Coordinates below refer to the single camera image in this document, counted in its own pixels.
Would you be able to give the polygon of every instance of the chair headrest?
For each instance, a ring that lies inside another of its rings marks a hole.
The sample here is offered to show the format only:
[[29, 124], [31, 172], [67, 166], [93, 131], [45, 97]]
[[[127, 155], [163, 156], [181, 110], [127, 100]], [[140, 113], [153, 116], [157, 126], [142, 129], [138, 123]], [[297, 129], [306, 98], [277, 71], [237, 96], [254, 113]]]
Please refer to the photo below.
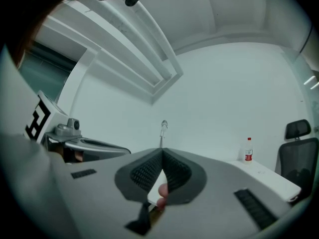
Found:
[[311, 133], [311, 127], [306, 119], [287, 124], [286, 139], [297, 138]]

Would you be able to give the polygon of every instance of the white desk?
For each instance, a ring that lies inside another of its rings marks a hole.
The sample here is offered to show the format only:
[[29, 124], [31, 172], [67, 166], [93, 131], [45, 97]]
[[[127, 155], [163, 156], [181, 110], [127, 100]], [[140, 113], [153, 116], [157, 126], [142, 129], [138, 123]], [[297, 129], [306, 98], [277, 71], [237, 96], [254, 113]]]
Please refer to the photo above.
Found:
[[[299, 186], [288, 181], [284, 177], [268, 169], [267, 167], [259, 164], [253, 160], [251, 164], [244, 164], [242, 161], [228, 161], [228, 164], [238, 167], [250, 176], [254, 177], [260, 183], [264, 184], [271, 190], [277, 193], [283, 200], [289, 201], [297, 196], [301, 190]], [[151, 204], [156, 205], [156, 202], [161, 196], [158, 193], [159, 186], [163, 183], [167, 183], [164, 172], [162, 171], [151, 189], [148, 199]]]

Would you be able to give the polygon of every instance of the red label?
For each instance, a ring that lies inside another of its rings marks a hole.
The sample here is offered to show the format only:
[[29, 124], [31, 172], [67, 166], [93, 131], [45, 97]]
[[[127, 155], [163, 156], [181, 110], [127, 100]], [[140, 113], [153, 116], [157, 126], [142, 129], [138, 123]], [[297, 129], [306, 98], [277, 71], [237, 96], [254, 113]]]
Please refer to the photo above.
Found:
[[251, 161], [252, 157], [253, 157], [253, 155], [245, 155], [245, 160], [246, 161]]

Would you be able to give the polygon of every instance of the finger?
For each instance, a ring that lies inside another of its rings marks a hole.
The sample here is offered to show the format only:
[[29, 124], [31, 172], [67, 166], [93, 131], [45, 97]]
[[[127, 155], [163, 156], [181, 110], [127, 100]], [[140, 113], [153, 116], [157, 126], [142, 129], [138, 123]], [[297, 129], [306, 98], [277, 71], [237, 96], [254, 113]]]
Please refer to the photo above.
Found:
[[159, 194], [160, 194], [162, 197], [167, 198], [167, 196], [168, 196], [167, 183], [164, 183], [164, 184], [162, 184], [162, 185], [159, 186]]
[[158, 206], [158, 209], [160, 211], [163, 211], [165, 209], [165, 204], [166, 204], [166, 199], [165, 198], [160, 198], [158, 199], [156, 205]]

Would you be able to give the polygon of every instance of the black office chair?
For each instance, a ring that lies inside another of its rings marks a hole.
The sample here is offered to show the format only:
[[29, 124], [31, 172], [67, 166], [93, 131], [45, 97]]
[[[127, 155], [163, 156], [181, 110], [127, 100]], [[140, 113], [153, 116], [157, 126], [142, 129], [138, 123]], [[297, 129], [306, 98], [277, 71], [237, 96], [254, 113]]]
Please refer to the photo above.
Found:
[[285, 138], [295, 138], [295, 141], [279, 148], [281, 175], [302, 189], [298, 201], [310, 195], [315, 179], [319, 141], [317, 138], [299, 138], [310, 132], [311, 127], [305, 119], [289, 123]]

